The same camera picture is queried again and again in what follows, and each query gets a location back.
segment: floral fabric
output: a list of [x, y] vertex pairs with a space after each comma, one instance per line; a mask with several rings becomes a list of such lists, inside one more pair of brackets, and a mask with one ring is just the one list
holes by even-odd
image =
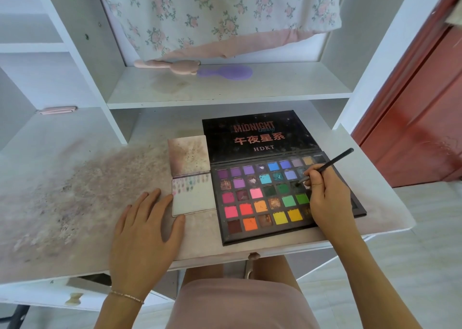
[[[216, 44], [237, 36], [293, 30], [300, 40], [341, 27], [339, 0], [105, 2], [143, 60], [159, 59], [172, 51]], [[269, 45], [262, 44], [262, 49]]]

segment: hand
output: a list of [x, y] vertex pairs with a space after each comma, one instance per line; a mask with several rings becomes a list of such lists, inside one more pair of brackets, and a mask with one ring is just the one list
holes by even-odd
[[156, 203], [160, 189], [144, 192], [128, 205], [114, 231], [109, 271], [112, 289], [144, 300], [178, 255], [184, 234], [185, 216], [173, 223], [170, 238], [162, 241], [160, 224], [173, 195]]
[[353, 217], [350, 189], [332, 167], [322, 174], [316, 171], [322, 165], [313, 165], [304, 172], [310, 178], [305, 185], [311, 185], [309, 205], [316, 224], [334, 246], [361, 238]]

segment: door frame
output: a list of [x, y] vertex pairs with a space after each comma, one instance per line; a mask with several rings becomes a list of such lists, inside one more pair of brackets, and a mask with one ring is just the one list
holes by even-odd
[[419, 71], [451, 25], [445, 20], [459, 0], [440, 0], [352, 132], [361, 146]]

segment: floral curtain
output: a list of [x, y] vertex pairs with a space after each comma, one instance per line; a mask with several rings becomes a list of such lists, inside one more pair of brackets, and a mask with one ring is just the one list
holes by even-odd
[[341, 27], [339, 0], [105, 2], [143, 60], [229, 57]]

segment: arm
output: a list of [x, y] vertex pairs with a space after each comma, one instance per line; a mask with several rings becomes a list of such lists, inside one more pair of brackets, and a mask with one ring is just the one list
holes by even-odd
[[[160, 189], [143, 193], [128, 205], [115, 226], [109, 256], [112, 290], [141, 301], [167, 272], [183, 239], [185, 216], [173, 223], [168, 241], [163, 242], [160, 224], [173, 196], [156, 203]], [[95, 329], [128, 329], [133, 326], [141, 303], [110, 293], [103, 303]]]
[[361, 322], [370, 328], [421, 329], [374, 261], [353, 218], [350, 189], [329, 167], [322, 175], [310, 167], [311, 213], [345, 268]]

